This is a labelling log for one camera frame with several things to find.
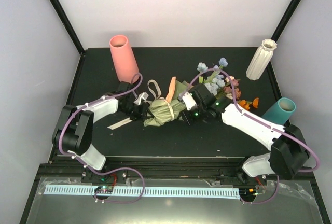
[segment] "white tag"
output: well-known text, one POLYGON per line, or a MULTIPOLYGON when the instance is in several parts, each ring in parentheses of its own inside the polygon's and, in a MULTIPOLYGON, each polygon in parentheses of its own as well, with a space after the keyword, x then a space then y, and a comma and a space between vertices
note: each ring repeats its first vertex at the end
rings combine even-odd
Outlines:
POLYGON ((123 126, 125 124, 130 123, 131 121, 132 120, 130 120, 130 118, 127 118, 127 119, 121 120, 120 122, 112 124, 112 125, 108 126, 107 128, 110 128, 111 130, 114 130, 114 129, 117 129, 118 127, 121 127, 121 126, 123 126))

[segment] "pink vase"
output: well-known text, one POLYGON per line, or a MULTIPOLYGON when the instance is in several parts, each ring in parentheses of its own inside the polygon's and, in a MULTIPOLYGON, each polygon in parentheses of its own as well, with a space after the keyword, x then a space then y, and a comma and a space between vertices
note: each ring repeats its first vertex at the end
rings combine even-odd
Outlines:
POLYGON ((128 38, 123 35, 114 36, 109 41, 109 47, 119 81, 136 82, 139 76, 135 76, 134 79, 133 76, 139 72, 139 67, 128 38))

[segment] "black table surface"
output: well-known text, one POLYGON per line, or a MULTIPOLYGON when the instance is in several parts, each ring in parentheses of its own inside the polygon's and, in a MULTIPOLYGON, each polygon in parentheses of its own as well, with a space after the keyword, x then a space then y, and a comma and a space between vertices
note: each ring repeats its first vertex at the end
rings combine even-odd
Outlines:
MULTIPOLYGON (((241 79, 241 99, 248 101, 259 97, 259 108, 252 112, 261 116, 275 97, 267 71, 261 78, 251 81, 245 71, 257 48, 133 48, 143 83, 139 92, 147 90, 147 82, 158 82, 162 95, 168 92, 171 77, 179 81, 191 81, 197 75, 197 65, 208 67, 218 64, 225 57, 225 71, 241 79)), ((86 52, 78 83, 73 92, 73 105, 84 104, 114 91, 117 79, 110 50, 90 48, 86 52)), ((115 130, 111 124, 125 119, 123 113, 115 113, 98 121, 93 128, 93 145, 106 156, 124 157, 246 157, 268 152, 258 141, 241 131, 220 122, 199 122, 188 126, 184 122, 171 121, 161 127, 144 127, 141 121, 131 122, 115 130)))

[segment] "teal cup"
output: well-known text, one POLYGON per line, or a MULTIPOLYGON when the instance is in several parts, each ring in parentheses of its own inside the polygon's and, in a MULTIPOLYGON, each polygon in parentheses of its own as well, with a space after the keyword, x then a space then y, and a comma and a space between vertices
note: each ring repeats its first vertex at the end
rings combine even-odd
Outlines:
POLYGON ((294 101, 289 98, 280 98, 263 114, 262 118, 272 123, 283 125, 295 112, 295 109, 294 101))

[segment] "beige strap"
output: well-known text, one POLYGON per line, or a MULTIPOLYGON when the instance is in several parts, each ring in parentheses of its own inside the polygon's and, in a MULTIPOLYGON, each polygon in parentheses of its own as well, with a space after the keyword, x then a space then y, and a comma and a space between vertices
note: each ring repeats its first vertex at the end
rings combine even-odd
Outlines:
POLYGON ((175 116, 174 116, 173 108, 172 108, 172 106, 170 105, 170 103, 169 103, 165 98, 161 97, 161 90, 160 90, 160 87, 159 87, 158 83, 157 83, 155 80, 149 80, 149 81, 147 82, 147 87, 148 87, 150 93, 151 93, 151 94, 153 95, 153 97, 155 98, 155 100, 162 100, 162 101, 165 101, 165 102, 166 102, 166 104, 167 104, 167 106, 168 106, 168 108, 169 108, 169 110, 170 110, 170 114, 171 114, 171 116, 172 116, 172 120, 174 120, 174 119, 175 119, 175 116), (157 95, 156 95, 156 93, 154 92, 154 90, 150 87, 150 83, 153 83, 153 84, 155 85, 156 90, 157 90, 157 95))
POLYGON ((153 95, 153 97, 155 98, 155 100, 156 100, 156 99, 159 99, 159 98, 161 97, 161 90, 160 90, 160 87, 159 87, 158 83, 157 83, 155 80, 149 80, 149 81, 147 82, 147 87, 148 87, 150 93, 151 93, 151 94, 153 95), (156 95, 156 93, 154 92, 154 90, 150 87, 150 83, 153 83, 153 84, 155 85, 156 90, 157 90, 157 95, 156 95))

